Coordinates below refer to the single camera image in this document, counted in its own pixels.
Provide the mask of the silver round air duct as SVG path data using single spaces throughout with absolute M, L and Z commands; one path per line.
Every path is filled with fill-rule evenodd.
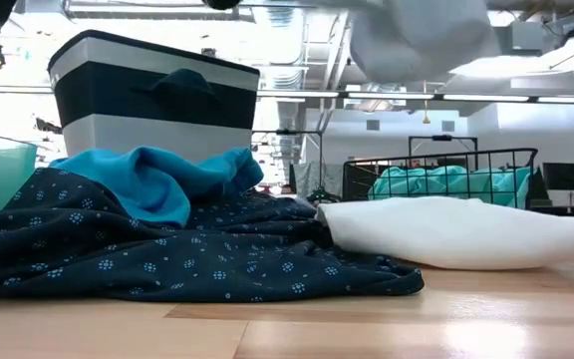
M 267 86 L 275 90 L 299 90 L 305 72 L 302 67 L 305 14 L 291 0 L 262 0 L 262 3 L 253 14 L 261 26 L 270 66 Z

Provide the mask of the white cloth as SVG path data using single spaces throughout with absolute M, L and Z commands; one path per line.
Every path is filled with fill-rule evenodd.
M 333 242 L 444 269 L 510 270 L 574 261 L 574 217 L 446 196 L 321 204 Z

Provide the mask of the navy dotted cloth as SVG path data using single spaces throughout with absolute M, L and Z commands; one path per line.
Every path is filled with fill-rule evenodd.
M 421 272 L 345 251 L 291 198 L 195 202 L 186 226 L 129 215 L 103 185 L 44 169 L 0 210 L 0 296 L 263 302 L 400 296 Z

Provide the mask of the long horizontal ceiling duct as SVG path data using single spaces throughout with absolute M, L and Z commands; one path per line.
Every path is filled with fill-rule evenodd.
M 200 1 L 172 4 L 129 0 L 64 0 L 62 7 L 70 19 L 255 22 L 251 10 L 214 10 Z

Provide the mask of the black background monitor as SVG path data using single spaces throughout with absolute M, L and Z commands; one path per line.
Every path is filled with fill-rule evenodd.
M 543 178 L 549 190 L 574 190 L 574 163 L 543 163 Z

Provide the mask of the navy white fabric bin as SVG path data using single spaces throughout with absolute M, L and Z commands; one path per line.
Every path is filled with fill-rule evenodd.
M 48 72 L 69 156 L 154 147 L 200 162 L 251 144 L 254 68 L 86 30 Z

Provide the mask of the bright blue cloth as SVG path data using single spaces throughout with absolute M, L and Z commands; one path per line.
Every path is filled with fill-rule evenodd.
M 153 147 L 125 154 L 92 149 L 50 166 L 102 184 L 136 219 L 181 227 L 188 223 L 193 200 L 239 196 L 263 179 L 261 166 L 247 148 L 198 164 Z

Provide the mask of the black metal stand frame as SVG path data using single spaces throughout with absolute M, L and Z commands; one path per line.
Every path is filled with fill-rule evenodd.
M 479 149 L 478 146 L 478 138 L 477 137 L 454 137 L 452 135 L 432 135 L 432 136 L 409 136 L 408 137 L 408 155 L 409 156 L 413 156 L 415 150 L 419 149 L 421 145 L 418 146 L 414 146 L 413 145 L 413 141 L 414 140 L 427 140 L 427 141 L 432 141 L 432 142 L 459 142 L 461 145 L 463 145 L 468 152 L 477 152 Z M 472 143 L 472 147 L 468 147 L 464 144 L 464 141 L 468 141 Z

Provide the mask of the teal cloth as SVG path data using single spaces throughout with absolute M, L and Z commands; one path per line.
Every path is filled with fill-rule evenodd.
M 531 168 L 484 168 L 469 171 L 460 166 L 431 170 L 385 170 L 367 192 L 368 200 L 390 197 L 447 196 L 525 209 Z

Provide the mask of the grey geometric patterned cloth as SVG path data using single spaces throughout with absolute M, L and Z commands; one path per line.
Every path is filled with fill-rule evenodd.
M 485 0 L 300 0 L 349 11 L 350 53 L 369 81 L 422 81 L 500 53 Z

